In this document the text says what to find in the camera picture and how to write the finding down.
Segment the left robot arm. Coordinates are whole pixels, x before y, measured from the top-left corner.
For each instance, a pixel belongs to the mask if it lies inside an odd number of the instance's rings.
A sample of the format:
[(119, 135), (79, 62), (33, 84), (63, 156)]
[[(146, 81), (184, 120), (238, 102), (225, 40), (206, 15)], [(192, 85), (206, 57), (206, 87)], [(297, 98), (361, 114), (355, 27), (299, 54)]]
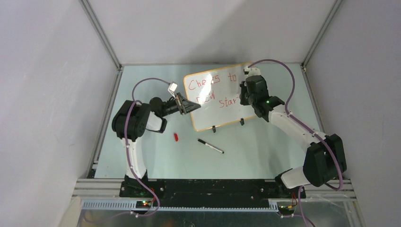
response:
[(163, 133), (167, 126), (166, 116), (174, 113), (185, 115), (200, 108), (200, 104), (186, 99), (181, 93), (176, 93), (167, 101), (154, 97), (148, 103), (126, 100), (122, 104), (112, 120), (112, 130), (126, 149), (126, 177), (136, 179), (131, 191), (138, 197), (144, 197), (149, 192), (149, 183), (143, 180), (147, 175), (141, 145), (145, 131)]

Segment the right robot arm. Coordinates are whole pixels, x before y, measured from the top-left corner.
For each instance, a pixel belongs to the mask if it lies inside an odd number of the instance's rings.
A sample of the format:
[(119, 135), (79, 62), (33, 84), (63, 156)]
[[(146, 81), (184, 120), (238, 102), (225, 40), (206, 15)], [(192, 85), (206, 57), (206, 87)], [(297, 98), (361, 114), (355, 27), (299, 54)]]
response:
[(302, 166), (276, 177), (275, 192), (279, 197), (288, 197), (301, 185), (320, 187), (335, 177), (341, 178), (347, 170), (342, 139), (337, 134), (329, 136), (315, 131), (296, 120), (284, 101), (269, 95), (263, 76), (250, 76), (240, 83), (240, 104), (250, 105), (259, 118), (281, 129), (305, 152)]

